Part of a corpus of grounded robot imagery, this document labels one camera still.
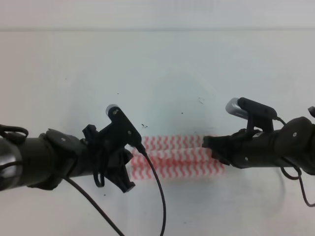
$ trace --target white table surface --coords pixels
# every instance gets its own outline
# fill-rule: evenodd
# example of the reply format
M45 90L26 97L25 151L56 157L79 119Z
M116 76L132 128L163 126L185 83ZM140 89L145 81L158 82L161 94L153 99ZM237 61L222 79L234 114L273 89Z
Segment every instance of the white table surface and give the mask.
M302 30L1 32L0 123L27 128L31 137L54 128L81 138L87 124L108 125L106 107L116 103L142 135L227 135L246 125L225 111L241 96L275 108L285 121L311 118L314 42L315 32ZM314 178L303 177L312 202ZM126 235L159 235L154 181L137 181L123 194L108 182L97 188L92 177L75 180ZM305 206L298 182L276 169L227 168L209 180L162 184L165 235L314 234L315 210ZM52 192L1 192L0 222L6 236L116 235L64 182Z

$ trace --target white wall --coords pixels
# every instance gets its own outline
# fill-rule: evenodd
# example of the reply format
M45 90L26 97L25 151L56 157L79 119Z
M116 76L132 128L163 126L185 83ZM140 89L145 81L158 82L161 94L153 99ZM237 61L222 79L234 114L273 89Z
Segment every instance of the white wall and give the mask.
M224 109L241 96L274 107L285 121L311 118L314 42L315 32L302 30L2 32L0 122L25 127L32 137L47 128L82 137L89 123L106 126L105 109L116 103L142 135L226 135L246 124ZM314 178L303 175L312 201ZM92 177L76 181L126 235L158 235L162 211L153 181L138 181L127 194L110 183L98 189ZM164 181L163 187L165 235L314 232L314 210L305 206L298 183L274 169L231 168L223 177ZM66 183L53 192L1 192L0 209L5 235L115 235Z
M313 28L311 0L0 0L0 29Z

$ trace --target red zigzag pattern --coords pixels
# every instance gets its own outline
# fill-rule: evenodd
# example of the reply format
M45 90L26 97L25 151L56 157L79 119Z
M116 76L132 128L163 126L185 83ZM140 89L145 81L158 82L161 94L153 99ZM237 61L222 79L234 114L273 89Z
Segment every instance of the red zigzag pattern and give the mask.
M224 166L211 157L210 149L202 148L202 136L143 137L143 144L161 178L209 177L224 174ZM152 170L135 149L131 151L131 177L151 179Z

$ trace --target cable connector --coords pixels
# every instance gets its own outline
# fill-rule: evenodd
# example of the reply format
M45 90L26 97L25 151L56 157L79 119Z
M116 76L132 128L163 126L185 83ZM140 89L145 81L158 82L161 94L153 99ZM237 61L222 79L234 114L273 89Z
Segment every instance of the cable connector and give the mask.
M312 107L308 108L308 110L309 110L309 113L311 114L311 116L315 118L315 107L312 106Z

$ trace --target black wire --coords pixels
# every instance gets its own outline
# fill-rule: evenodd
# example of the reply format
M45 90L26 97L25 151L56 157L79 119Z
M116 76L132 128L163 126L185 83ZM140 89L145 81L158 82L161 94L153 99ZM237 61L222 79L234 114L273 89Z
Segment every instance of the black wire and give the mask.
M8 168L10 166L18 166L18 165L22 165L23 162L22 161L13 161L13 162L9 162L6 163L4 165L0 166L0 171L4 170L5 168ZM76 182L74 182L73 180L71 180L69 177L59 173L56 170L52 170L52 173L56 176L58 176L59 178L64 179L65 181L67 181L69 184L71 184L74 188L76 188L94 207L95 209L103 216L103 218L108 222L108 224L116 231L116 233L118 233L119 236L125 236L119 229L118 227L114 224L114 222L105 214L105 212L99 207L99 205L93 200L93 198L86 192L83 190L83 188L81 188Z
M304 190L304 185L303 185L302 177L299 178L299 181L300 181L301 191L302 191L302 195L303 195L303 199L304 199L304 201L305 201L305 204L306 204L308 207L315 207L315 203L310 204L309 201L308 201L307 198L306 198L306 194L305 194L305 190Z
M4 170L5 168L8 168L10 166L21 166L21 165L23 165L22 161L12 161L12 162L1 165L0 171Z
M284 122L284 120L281 119L280 117L275 118L275 120L280 121L283 125L286 125L286 123Z
M165 226L166 226L166 203L165 203L165 197L164 197L163 189L162 189L162 186L161 186L161 182L159 181L157 172L156 172L156 170L155 170L151 160L149 159L149 156L146 153L146 150L145 150L144 146L141 145L141 147L139 147L137 149L147 159L147 162L149 163L149 165L151 167L153 175L156 178L157 185L158 185L158 188L159 188L159 192L161 194L162 204L163 204L163 223L162 223L162 229L161 229L160 236L163 236L164 235L164 231L165 231Z
M286 125L286 123L285 123L280 117L277 117L275 120L278 120L278 121L280 121L283 125ZM298 168L296 165L294 165L292 162L290 162L289 160L287 160L287 159L284 158L284 157L283 157L283 160L284 160L286 163L290 164L290 165L296 170L297 176L291 176L291 175L289 175L289 174L285 171L284 167L281 167L281 168L280 168L282 174L283 174L285 177L287 177L288 179L290 179L290 180L299 180L300 186L301 186L301 191L302 191L302 196L303 196L303 200L304 200L305 204L306 204L308 207L315 207L315 203L310 204L309 201L308 201L307 198L306 198L305 189L304 189L304 184L303 184L303 180L302 180L302 171L301 171L301 169Z
M94 207L95 209L103 216L103 218L108 222L108 224L118 233L119 236L125 236L123 232L118 229L118 227L114 224L114 222L106 215L106 213L100 208L100 206L93 200L93 198L83 190L76 182L71 180L69 177L53 170L52 171L54 175L64 179L67 181L69 184L71 184L74 188L76 188Z

